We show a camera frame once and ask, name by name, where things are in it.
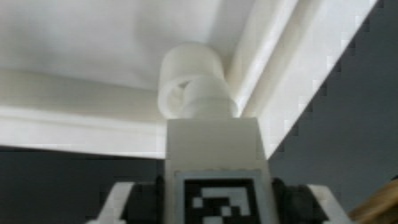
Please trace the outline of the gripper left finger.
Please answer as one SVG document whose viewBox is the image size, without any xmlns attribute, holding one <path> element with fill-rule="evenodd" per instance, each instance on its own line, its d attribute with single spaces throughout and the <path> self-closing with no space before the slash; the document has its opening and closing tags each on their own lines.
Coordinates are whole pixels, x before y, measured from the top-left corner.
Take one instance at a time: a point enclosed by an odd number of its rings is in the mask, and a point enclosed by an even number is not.
<svg viewBox="0 0 398 224">
<path fill-rule="evenodd" d="M 117 182 L 101 210 L 85 224 L 163 224 L 163 178 L 153 182 Z"/>
</svg>

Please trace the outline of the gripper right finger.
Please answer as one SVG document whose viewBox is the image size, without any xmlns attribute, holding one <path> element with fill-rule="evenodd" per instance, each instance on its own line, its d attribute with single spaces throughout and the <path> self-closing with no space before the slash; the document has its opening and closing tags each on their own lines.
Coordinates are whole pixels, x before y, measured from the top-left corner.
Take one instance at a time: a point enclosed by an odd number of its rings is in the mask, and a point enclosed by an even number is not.
<svg viewBox="0 0 398 224">
<path fill-rule="evenodd" d="M 355 224 L 323 185 L 272 180 L 279 224 Z"/>
</svg>

